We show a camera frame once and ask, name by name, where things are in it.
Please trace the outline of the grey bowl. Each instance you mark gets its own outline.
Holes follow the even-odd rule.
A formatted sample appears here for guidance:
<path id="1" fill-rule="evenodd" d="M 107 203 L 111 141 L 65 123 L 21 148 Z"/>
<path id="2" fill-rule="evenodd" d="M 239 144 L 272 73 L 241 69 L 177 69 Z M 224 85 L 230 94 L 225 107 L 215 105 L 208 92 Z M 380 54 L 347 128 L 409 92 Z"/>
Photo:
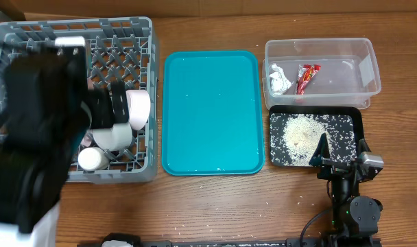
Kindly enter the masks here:
<path id="1" fill-rule="evenodd" d="M 116 123 L 112 128 L 92 130 L 96 144 L 103 150 L 119 151 L 132 143 L 132 128 L 129 123 Z"/>

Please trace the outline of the small pink-white plate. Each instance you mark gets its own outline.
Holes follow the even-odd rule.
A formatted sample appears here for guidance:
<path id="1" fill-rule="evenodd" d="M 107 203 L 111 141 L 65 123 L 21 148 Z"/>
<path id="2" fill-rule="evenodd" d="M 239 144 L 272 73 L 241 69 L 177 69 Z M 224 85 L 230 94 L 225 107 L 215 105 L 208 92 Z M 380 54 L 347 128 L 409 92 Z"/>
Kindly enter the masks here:
<path id="1" fill-rule="evenodd" d="M 141 130 L 150 115 L 150 95 L 146 90 L 126 91 L 129 110 L 129 124 L 133 130 Z"/>

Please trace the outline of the white cup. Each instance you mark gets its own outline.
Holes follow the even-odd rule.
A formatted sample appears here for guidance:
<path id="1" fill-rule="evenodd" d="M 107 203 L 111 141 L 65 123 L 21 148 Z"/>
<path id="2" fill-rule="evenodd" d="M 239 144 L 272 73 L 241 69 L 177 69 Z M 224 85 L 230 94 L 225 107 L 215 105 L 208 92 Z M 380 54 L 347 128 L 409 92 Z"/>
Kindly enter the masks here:
<path id="1" fill-rule="evenodd" d="M 78 154 L 79 166 L 88 172 L 106 169 L 109 166 L 109 159 L 105 152 L 97 147 L 85 148 Z"/>

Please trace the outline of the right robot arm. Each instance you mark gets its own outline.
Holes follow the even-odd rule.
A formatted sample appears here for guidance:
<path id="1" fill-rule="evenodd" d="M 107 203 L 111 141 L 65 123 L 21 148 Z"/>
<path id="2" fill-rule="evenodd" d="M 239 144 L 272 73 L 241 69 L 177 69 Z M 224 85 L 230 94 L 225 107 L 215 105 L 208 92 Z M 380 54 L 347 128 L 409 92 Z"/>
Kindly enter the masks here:
<path id="1" fill-rule="evenodd" d="M 331 207 L 314 216 L 302 229 L 299 244 L 304 246 L 307 228 L 319 217 L 331 212 L 333 230 L 324 234 L 316 246 L 380 247 L 381 240 L 373 235 L 379 231 L 378 222 L 383 205 L 377 199 L 362 196 L 359 184 L 373 180 L 383 169 L 381 155 L 371 152 L 366 141 L 360 139 L 358 156 L 348 163 L 330 159 L 327 136 L 322 134 L 313 153 L 310 166 L 318 167 L 317 178 L 327 181 Z"/>

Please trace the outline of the large white plate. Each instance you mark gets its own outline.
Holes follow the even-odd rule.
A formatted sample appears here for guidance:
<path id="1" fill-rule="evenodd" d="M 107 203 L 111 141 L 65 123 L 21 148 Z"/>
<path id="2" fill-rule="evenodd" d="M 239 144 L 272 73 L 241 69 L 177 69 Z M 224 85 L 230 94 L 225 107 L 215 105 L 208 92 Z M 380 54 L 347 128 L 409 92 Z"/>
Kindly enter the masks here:
<path id="1" fill-rule="evenodd" d="M 88 88 L 94 89 L 92 79 L 89 78 L 87 82 L 88 82 Z M 84 147 L 90 147 L 92 142 L 93 140 L 90 138 L 90 131 L 88 130 L 81 141 L 81 145 Z"/>

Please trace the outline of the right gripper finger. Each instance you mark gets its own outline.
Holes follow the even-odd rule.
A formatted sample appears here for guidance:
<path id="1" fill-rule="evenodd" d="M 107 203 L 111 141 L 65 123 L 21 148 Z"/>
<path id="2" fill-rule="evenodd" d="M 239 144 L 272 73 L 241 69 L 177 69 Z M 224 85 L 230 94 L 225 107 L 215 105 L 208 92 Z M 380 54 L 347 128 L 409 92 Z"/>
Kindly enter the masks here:
<path id="1" fill-rule="evenodd" d="M 329 167 L 332 166 L 332 161 L 330 159 L 329 152 L 329 143 L 327 140 L 327 135 L 325 133 L 321 134 L 318 146 L 315 149 L 309 165 L 313 167 Z"/>
<path id="2" fill-rule="evenodd" d="M 358 153 L 370 152 L 370 148 L 369 148 L 365 139 L 360 139 L 359 140 L 359 142 L 357 144 L 357 152 Z"/>

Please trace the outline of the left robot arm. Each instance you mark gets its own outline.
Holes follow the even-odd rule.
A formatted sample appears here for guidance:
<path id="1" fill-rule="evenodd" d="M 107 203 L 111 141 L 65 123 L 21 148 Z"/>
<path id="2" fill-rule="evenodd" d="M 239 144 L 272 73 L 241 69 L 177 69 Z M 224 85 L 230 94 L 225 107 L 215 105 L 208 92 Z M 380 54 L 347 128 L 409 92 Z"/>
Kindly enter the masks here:
<path id="1" fill-rule="evenodd" d="M 0 246 L 54 246 L 60 194 L 86 131 L 128 119 L 125 86 L 89 89 L 86 61 L 35 54 L 4 71 Z"/>

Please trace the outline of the clear white wrapper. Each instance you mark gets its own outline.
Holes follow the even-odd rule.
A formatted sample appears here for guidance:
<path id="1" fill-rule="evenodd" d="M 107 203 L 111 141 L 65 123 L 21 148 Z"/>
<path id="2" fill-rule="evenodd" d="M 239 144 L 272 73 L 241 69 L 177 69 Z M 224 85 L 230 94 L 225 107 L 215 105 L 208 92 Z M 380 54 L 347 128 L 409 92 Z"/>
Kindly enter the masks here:
<path id="1" fill-rule="evenodd" d="M 287 79 L 283 68 L 277 64 L 270 66 L 272 72 L 270 73 L 270 88 L 274 95 L 282 95 L 286 93 L 291 87 L 292 82 Z"/>

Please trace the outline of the red snack wrapper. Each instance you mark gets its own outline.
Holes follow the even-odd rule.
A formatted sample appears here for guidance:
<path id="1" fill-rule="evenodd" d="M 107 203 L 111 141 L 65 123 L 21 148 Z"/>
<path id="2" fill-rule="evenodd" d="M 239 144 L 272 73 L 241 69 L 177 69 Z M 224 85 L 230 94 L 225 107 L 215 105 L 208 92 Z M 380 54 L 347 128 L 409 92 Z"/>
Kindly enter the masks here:
<path id="1" fill-rule="evenodd" d="M 308 83 L 320 69 L 321 66 L 318 64 L 304 64 L 299 66 L 295 90 L 296 95 L 304 94 Z"/>

